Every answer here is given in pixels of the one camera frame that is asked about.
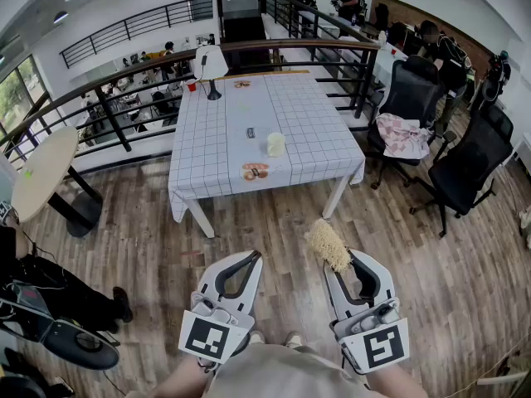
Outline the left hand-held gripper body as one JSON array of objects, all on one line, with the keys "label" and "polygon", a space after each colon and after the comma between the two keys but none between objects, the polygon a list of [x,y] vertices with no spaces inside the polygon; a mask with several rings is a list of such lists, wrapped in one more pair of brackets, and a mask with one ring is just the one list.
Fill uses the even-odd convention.
[{"label": "left hand-held gripper body", "polygon": [[246,347],[255,319],[243,301],[194,292],[191,306],[183,314],[179,350],[224,363]]}]

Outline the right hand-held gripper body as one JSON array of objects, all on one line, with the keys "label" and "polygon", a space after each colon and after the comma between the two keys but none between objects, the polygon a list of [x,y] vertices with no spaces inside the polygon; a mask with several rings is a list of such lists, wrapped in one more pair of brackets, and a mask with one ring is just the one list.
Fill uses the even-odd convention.
[{"label": "right hand-held gripper body", "polygon": [[331,323],[341,352],[358,374],[368,374],[410,356],[408,323],[390,298],[361,313]]}]

